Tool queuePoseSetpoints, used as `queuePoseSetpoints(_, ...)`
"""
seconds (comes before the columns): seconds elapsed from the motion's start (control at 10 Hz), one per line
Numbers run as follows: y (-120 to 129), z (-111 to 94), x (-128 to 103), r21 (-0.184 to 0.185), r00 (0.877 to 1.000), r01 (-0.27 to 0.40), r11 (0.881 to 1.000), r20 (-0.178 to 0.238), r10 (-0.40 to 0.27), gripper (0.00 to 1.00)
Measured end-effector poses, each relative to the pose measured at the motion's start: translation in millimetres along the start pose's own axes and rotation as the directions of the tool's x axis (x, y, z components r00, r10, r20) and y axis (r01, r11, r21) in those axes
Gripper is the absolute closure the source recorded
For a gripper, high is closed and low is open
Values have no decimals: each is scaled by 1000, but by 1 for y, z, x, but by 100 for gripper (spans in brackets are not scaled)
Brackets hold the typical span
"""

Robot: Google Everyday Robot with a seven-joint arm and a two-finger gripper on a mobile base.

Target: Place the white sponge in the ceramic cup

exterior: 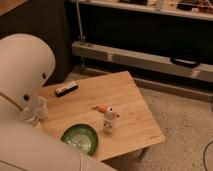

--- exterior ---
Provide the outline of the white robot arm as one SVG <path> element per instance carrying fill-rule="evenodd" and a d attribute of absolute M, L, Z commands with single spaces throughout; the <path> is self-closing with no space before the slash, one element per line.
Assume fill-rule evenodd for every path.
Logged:
<path fill-rule="evenodd" d="M 0 39 L 0 171 L 115 171 L 36 127 L 43 118 L 39 90 L 54 69 L 54 53 L 42 39 Z"/>

